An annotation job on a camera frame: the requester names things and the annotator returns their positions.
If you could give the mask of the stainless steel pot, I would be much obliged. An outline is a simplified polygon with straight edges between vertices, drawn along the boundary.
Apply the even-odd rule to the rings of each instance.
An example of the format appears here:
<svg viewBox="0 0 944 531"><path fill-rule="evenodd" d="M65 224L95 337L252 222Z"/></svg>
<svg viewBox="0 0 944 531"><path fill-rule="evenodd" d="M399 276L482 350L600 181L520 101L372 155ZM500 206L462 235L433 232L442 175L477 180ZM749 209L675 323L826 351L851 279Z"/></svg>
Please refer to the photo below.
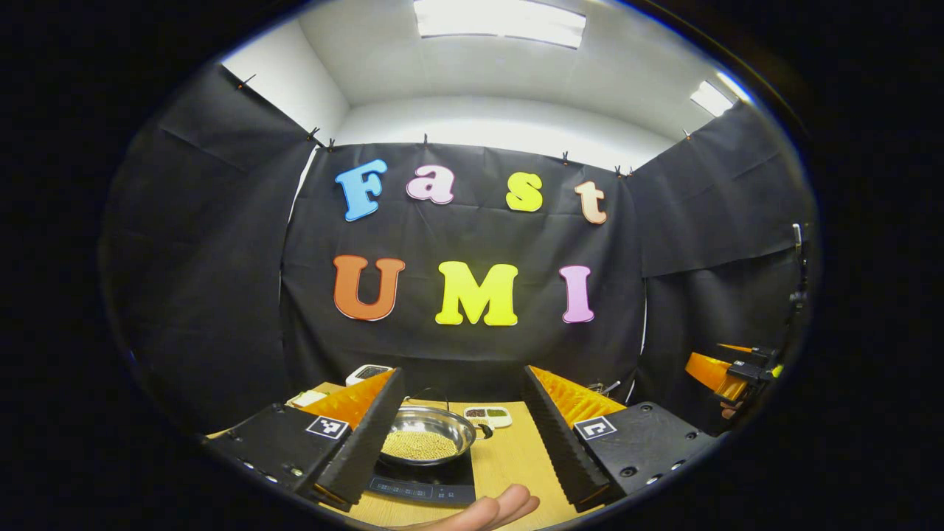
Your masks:
<svg viewBox="0 0 944 531"><path fill-rule="evenodd" d="M380 458L395 463L417 466L434 466L444 464L469 451L478 440L488 440L493 437L493 429L486 424L472 424L465 417L459 416L442 408L429 406L401 406L389 431L435 431L451 438L457 445L455 456L435 461L411 461L384 456Z"/></svg>

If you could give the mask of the black backdrop cloth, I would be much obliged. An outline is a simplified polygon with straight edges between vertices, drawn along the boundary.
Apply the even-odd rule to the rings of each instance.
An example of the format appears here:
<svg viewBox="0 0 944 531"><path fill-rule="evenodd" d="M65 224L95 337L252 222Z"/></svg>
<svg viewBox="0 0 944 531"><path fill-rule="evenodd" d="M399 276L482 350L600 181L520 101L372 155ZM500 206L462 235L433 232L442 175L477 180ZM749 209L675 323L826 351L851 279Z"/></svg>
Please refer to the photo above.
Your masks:
<svg viewBox="0 0 944 531"><path fill-rule="evenodd" d="M785 342L815 201L749 105L618 178L488 147L323 152L235 84L212 67L139 131L99 241L120 347L191 431L377 364L457 401L518 400L533 365L717 434L689 355Z"/></svg>

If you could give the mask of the black induction cooktop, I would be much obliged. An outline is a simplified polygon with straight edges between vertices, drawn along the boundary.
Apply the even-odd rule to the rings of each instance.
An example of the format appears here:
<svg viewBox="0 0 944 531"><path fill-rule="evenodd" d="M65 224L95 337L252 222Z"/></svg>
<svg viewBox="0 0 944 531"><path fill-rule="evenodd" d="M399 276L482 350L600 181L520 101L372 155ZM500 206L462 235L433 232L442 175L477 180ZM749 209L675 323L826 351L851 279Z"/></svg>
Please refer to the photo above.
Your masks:
<svg viewBox="0 0 944 531"><path fill-rule="evenodd" d="M476 501L469 451L444 464L417 466L379 459L367 492L398 501L440 507L466 507Z"/></svg>

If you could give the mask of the white toaster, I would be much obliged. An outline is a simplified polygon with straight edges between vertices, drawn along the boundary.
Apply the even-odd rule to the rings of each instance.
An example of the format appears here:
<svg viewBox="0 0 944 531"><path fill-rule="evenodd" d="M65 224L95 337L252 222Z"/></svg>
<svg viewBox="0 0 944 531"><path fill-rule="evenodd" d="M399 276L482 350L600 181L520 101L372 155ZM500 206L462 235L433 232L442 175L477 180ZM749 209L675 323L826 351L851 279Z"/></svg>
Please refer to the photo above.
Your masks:
<svg viewBox="0 0 944 531"><path fill-rule="evenodd" d="M365 380L387 373L388 371L392 371L392 368L373 364L361 365L358 369L355 369L345 377L344 385L348 387L354 386L354 384L364 382Z"/></svg>

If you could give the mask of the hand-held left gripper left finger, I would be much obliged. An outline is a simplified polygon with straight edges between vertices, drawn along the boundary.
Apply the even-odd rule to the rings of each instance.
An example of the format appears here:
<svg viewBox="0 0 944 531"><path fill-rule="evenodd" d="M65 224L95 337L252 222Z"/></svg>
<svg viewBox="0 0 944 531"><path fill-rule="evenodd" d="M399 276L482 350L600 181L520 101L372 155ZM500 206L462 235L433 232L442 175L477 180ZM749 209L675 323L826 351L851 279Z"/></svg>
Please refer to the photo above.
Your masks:
<svg viewBox="0 0 944 531"><path fill-rule="evenodd" d="M273 403L202 445L272 490L348 511L405 394L402 370L385 371L306 408Z"/></svg>

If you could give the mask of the pile of soybeans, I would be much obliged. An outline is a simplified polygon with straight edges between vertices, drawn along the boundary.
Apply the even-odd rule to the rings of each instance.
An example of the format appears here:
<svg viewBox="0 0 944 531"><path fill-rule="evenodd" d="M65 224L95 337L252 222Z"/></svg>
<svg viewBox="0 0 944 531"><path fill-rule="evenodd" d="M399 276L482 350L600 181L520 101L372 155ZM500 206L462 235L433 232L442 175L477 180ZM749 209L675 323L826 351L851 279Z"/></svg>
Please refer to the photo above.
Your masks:
<svg viewBox="0 0 944 531"><path fill-rule="evenodd" d="M381 453L404 460L435 461L455 456L457 445L435 431L391 431Z"/></svg>

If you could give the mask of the ceiling light panel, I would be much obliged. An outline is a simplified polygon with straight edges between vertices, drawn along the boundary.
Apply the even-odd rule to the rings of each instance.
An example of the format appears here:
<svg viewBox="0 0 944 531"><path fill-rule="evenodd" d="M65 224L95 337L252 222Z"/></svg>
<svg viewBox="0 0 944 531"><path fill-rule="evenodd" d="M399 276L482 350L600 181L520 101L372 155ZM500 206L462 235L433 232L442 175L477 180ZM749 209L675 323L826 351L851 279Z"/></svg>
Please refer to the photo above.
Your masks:
<svg viewBox="0 0 944 531"><path fill-rule="evenodd" d="M587 22L584 14L532 0L414 0L412 7L423 38L490 36L577 49Z"/></svg>
<svg viewBox="0 0 944 531"><path fill-rule="evenodd" d="M702 80L698 88L690 95L689 100L712 117L721 117L726 111L734 108L735 101L729 100L722 91L707 80Z"/></svg>

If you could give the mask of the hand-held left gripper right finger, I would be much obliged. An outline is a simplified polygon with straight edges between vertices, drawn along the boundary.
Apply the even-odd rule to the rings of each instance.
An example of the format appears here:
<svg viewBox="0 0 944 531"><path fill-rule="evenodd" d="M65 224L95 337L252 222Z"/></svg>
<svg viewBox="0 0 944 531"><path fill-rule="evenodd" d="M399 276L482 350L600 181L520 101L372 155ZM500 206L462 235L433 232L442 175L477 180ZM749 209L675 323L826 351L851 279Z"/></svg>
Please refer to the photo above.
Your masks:
<svg viewBox="0 0 944 531"><path fill-rule="evenodd" d="M717 437L651 401L623 406L539 367L525 367L521 396L578 512L635 503L718 447Z"/></svg>

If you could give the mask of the white divided bean tray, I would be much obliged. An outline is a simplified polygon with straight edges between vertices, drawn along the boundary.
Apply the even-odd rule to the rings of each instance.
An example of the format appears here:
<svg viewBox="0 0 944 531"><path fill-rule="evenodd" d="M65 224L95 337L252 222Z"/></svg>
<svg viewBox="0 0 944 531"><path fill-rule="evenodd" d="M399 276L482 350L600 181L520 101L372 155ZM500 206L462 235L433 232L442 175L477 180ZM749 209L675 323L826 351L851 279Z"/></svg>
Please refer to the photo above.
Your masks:
<svg viewBox="0 0 944 531"><path fill-rule="evenodd" d="M509 411L501 406L466 407L462 416L472 424L487 424L491 429L506 428L513 423Z"/></svg>

